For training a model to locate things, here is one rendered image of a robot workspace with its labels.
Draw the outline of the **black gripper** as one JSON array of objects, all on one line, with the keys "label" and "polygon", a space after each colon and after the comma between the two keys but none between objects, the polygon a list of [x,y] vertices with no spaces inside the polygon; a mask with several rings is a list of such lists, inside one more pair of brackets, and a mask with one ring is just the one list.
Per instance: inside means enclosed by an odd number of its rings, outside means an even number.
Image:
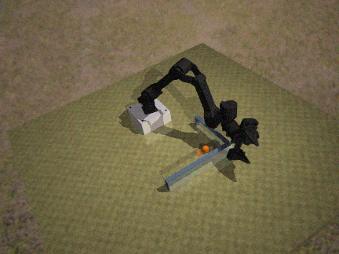
[{"label": "black gripper", "polygon": [[245,156],[240,147],[245,142],[246,138],[250,140],[255,146],[259,146],[256,137],[258,121],[254,118],[243,118],[241,124],[232,123],[226,129],[226,137],[230,136],[231,143],[235,143],[234,148],[230,148],[227,154],[229,161],[240,160],[249,164],[250,161]]}]

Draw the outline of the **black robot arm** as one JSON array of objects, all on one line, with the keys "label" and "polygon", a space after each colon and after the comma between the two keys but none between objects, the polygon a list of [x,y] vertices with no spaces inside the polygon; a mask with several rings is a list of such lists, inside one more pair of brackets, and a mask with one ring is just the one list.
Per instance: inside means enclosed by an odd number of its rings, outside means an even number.
[{"label": "black robot arm", "polygon": [[[186,75],[189,71],[192,71],[195,77]],[[165,77],[157,83],[149,85],[141,93],[137,100],[143,104],[141,108],[145,114],[158,111],[154,100],[162,94],[161,89],[177,79],[192,84],[195,87],[204,109],[205,123],[209,128],[215,129],[221,123],[222,130],[226,132],[230,124],[237,123],[235,121],[237,117],[237,103],[234,100],[221,101],[220,108],[216,107],[206,82],[206,76],[200,72],[194,63],[186,58],[182,58],[175,63]]]}]

